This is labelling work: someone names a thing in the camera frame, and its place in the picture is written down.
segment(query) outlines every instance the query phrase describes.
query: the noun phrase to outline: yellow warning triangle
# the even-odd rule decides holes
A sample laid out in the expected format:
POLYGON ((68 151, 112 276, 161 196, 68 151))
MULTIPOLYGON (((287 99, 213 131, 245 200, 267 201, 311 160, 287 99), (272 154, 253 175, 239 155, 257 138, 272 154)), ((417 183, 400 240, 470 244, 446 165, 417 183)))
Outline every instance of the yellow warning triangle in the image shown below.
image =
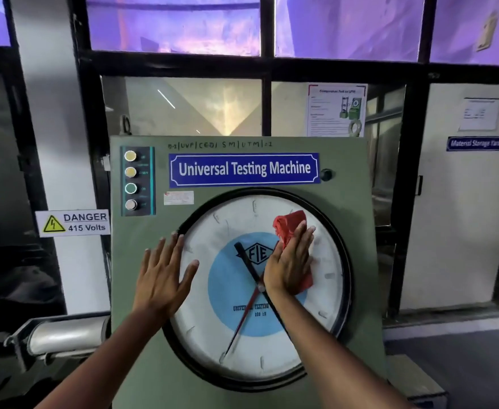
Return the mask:
POLYGON ((62 226, 61 222, 57 220, 54 215, 51 215, 43 228, 43 232, 64 232, 66 229, 62 226))

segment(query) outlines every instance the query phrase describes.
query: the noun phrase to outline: red pointer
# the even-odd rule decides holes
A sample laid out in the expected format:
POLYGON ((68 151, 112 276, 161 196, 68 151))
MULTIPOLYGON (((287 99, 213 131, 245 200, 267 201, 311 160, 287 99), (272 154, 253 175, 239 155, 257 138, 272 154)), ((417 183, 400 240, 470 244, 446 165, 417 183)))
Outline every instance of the red pointer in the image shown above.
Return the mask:
POLYGON ((226 348, 226 352, 224 354, 222 354, 221 357, 219 358, 219 363, 223 362, 223 359, 226 357, 226 354, 229 352, 230 347, 232 346, 232 344, 234 342, 234 339, 238 335, 238 332, 242 328, 242 325, 244 324, 244 321, 246 320, 246 317, 247 317, 251 307, 253 306, 253 302, 255 302, 255 299, 257 298, 257 296, 259 295, 261 290, 265 291, 265 286, 263 285, 263 276, 264 275, 265 275, 265 273, 261 274, 261 279, 259 280, 259 284, 255 288, 255 290, 253 290, 253 294, 251 295, 251 298, 249 299, 249 302, 246 306, 246 309, 244 309, 244 314, 242 315, 242 318, 240 319, 240 323, 238 323, 238 327, 234 331, 234 335, 232 336, 232 339, 230 340, 229 347, 226 348))

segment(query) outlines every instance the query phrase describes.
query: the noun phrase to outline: forearm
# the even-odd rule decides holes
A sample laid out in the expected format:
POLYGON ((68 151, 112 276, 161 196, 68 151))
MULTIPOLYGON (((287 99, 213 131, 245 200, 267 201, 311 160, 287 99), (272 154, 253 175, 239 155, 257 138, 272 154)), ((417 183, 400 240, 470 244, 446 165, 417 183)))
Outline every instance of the forearm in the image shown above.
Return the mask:
POLYGON ((291 295, 269 292, 306 371, 328 408, 410 408, 410 403, 337 342, 291 295))
POLYGON ((160 325, 151 310, 132 312, 36 409, 107 409, 160 325))

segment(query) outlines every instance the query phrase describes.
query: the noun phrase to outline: black knob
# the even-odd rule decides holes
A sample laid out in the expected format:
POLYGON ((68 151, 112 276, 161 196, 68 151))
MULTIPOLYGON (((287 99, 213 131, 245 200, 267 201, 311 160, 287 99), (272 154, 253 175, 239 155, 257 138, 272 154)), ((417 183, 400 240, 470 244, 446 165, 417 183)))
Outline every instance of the black knob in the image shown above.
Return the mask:
POLYGON ((331 180, 331 178, 333 178, 333 171, 331 171, 330 169, 322 169, 319 173, 319 177, 323 182, 327 182, 328 180, 331 180))

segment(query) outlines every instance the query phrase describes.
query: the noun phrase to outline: black pointer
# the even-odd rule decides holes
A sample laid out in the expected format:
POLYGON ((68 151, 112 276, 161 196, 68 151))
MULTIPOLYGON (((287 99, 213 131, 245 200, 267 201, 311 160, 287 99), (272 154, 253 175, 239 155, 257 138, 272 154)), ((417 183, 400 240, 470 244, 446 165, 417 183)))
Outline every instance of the black pointer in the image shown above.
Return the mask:
MULTIPOLYGON (((236 248, 236 252, 238 253, 239 257, 242 259, 242 261, 244 261, 244 265, 246 266, 249 273, 253 277, 253 280, 255 280, 255 283, 257 284, 257 286, 261 285, 261 278, 259 277, 259 274, 257 274, 257 271, 255 271, 255 268, 253 268, 253 264, 251 263, 250 259, 248 258, 247 254, 246 254, 246 250, 244 250, 244 247, 242 247, 242 244, 236 243, 236 244, 234 244, 234 247, 236 248)), ((276 315, 276 318, 278 319, 278 321, 282 325, 283 329, 287 333, 286 326, 283 325, 283 321, 280 318, 278 311, 276 311, 276 308, 274 307, 272 301, 270 301, 269 295, 267 294, 266 291, 263 291, 263 295, 265 296, 265 299, 269 303, 270 308, 273 309, 273 312, 276 315)))

